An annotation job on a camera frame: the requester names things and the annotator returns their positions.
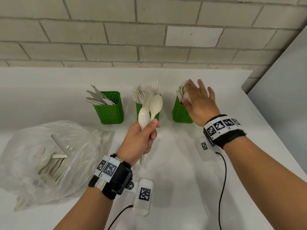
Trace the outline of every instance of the hand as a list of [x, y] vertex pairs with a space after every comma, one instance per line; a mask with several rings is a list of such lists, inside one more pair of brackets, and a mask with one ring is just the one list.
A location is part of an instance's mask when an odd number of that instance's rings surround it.
[[213, 117], [220, 115], [220, 111], [215, 103], [215, 94], [211, 87], [208, 87], [208, 93], [201, 79], [198, 79], [199, 88], [190, 79], [185, 87], [191, 98], [191, 103], [183, 98], [182, 104], [187, 109], [189, 116], [198, 126], [205, 124]]
[[147, 154], [151, 150], [153, 141], [157, 137], [156, 127], [161, 127], [157, 119], [152, 120], [143, 131], [138, 122], [131, 125], [122, 145], [116, 152], [117, 157], [134, 166], [142, 154]]

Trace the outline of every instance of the perforated green basket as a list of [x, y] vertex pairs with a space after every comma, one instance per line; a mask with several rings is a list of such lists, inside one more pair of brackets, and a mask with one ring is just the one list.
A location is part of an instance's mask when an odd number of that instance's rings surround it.
[[124, 110], [118, 91], [101, 91], [107, 98], [115, 103], [113, 106], [94, 106], [102, 124], [119, 124], [124, 121]]
[[187, 109], [179, 102], [178, 97], [176, 98], [173, 109], [173, 120], [177, 123], [193, 123]]
[[[140, 112], [140, 109], [143, 107], [142, 104], [138, 104], [138, 103], [135, 103], [136, 104], [136, 117], [137, 117], [137, 120], [138, 120], [138, 113]], [[156, 116], [154, 117], [155, 119], [159, 120], [159, 114], [156, 114]]]

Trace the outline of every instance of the person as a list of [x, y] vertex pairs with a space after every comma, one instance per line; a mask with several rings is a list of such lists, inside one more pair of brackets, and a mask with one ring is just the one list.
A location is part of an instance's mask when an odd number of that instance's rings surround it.
[[[191, 103], [183, 100], [192, 120], [199, 126], [220, 115], [212, 88], [208, 91], [201, 80], [199, 88], [189, 80], [186, 89]], [[135, 165], [141, 154], [149, 153], [156, 139], [157, 119], [143, 131], [133, 124], [117, 151], [118, 158]], [[307, 229], [307, 183], [290, 172], [246, 136], [240, 136], [224, 145], [244, 188], [275, 230]], [[113, 200], [100, 189], [89, 187], [79, 201], [54, 228], [55, 230], [101, 230], [105, 228]]]

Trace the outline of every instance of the bag of plastic cutlery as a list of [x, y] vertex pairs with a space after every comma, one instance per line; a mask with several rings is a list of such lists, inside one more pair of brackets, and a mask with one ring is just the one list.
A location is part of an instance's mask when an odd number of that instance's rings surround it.
[[0, 187], [18, 195], [15, 211], [79, 197], [113, 135], [70, 121], [19, 130], [0, 156]]

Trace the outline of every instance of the brick wall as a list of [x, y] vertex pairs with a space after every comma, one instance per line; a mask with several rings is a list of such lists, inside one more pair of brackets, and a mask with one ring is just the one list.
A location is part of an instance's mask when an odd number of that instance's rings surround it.
[[0, 66], [251, 69], [306, 25], [307, 0], [0, 0]]

